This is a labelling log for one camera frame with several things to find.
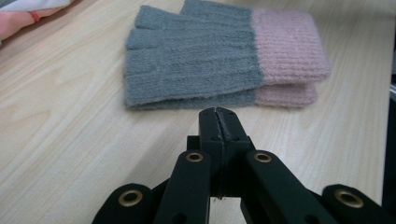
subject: ribbed knit pattern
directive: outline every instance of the ribbed knit pattern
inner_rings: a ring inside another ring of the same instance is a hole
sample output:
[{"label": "ribbed knit pattern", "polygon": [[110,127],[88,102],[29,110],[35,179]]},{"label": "ribbed knit pattern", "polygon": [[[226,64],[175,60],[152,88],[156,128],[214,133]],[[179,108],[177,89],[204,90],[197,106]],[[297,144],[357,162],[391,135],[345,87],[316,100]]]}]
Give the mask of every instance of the ribbed knit pattern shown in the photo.
[{"label": "ribbed knit pattern", "polygon": [[303,107],[317,100],[314,84],[271,85],[256,90],[256,104]]},{"label": "ribbed knit pattern", "polygon": [[181,13],[227,26],[251,26],[265,85],[316,82],[331,73],[317,28],[307,13],[194,0],[186,0]]},{"label": "ribbed knit pattern", "polygon": [[127,41],[127,105],[210,97],[263,85],[251,28],[142,7]]},{"label": "ribbed knit pattern", "polygon": [[315,82],[330,75],[330,64],[309,14],[254,9],[251,26],[266,84]]}]

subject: wooden table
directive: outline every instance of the wooden table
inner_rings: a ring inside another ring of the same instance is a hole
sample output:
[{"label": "wooden table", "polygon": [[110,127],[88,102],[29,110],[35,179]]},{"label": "wooden table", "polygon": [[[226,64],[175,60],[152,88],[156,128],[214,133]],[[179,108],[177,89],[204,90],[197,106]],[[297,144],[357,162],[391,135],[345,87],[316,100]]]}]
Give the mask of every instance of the wooden table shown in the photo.
[{"label": "wooden table", "polygon": [[[299,8],[315,18],[332,63],[304,109],[231,108],[257,148],[315,192],[341,183],[381,203],[396,4],[392,0],[223,1]],[[110,192],[171,174],[196,110],[128,111],[124,42],[143,4],[76,1],[0,48],[0,223],[91,223]],[[244,223],[238,200],[211,204],[212,223]]]}]

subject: knitted cuff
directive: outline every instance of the knitted cuff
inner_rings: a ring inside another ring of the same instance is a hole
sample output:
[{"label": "knitted cuff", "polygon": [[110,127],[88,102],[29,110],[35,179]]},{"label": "knitted cuff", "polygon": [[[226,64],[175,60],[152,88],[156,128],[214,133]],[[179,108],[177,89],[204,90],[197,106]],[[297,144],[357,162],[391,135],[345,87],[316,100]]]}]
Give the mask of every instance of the knitted cuff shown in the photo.
[{"label": "knitted cuff", "polygon": [[250,26],[266,85],[321,81],[331,73],[318,30],[307,13],[186,0],[181,14],[228,27]]},{"label": "knitted cuff", "polygon": [[257,105],[275,105],[285,107],[303,107],[313,104],[318,98],[315,85],[272,85],[256,90]]}]

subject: gray knitted glove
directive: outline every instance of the gray knitted glove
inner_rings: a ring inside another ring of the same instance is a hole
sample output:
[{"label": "gray knitted glove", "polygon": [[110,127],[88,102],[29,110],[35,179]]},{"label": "gray knitted glove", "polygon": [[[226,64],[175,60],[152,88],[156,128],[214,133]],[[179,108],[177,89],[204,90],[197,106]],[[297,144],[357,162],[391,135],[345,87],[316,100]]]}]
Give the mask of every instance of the gray knitted glove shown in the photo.
[{"label": "gray knitted glove", "polygon": [[249,28],[141,7],[127,41],[127,105],[251,90],[263,77]]}]

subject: screw hole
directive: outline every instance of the screw hole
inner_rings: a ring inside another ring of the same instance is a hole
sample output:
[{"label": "screw hole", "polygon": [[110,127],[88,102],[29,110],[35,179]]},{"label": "screw hole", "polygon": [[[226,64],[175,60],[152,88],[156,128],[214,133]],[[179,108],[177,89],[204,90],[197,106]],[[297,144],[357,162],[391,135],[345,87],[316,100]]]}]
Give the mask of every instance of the screw hole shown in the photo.
[{"label": "screw hole", "polygon": [[140,190],[131,189],[124,191],[119,197],[119,203],[124,207],[134,206],[143,199],[143,194]]},{"label": "screw hole", "polygon": [[177,213],[172,216],[172,222],[175,224],[183,224],[187,222],[187,217],[182,213]]},{"label": "screw hole", "polygon": [[312,215],[305,216],[304,221],[308,224],[320,224],[319,219]]},{"label": "screw hole", "polygon": [[361,208],[364,205],[364,202],[360,197],[343,189],[339,189],[335,192],[335,198],[339,202],[353,208]]},{"label": "screw hole", "polygon": [[186,158],[187,158],[188,161],[198,162],[198,161],[203,160],[204,156],[199,154],[199,153],[192,152],[192,153],[188,154],[186,156]]},{"label": "screw hole", "polygon": [[272,158],[265,153],[257,153],[254,155],[254,159],[260,162],[270,162]]}]

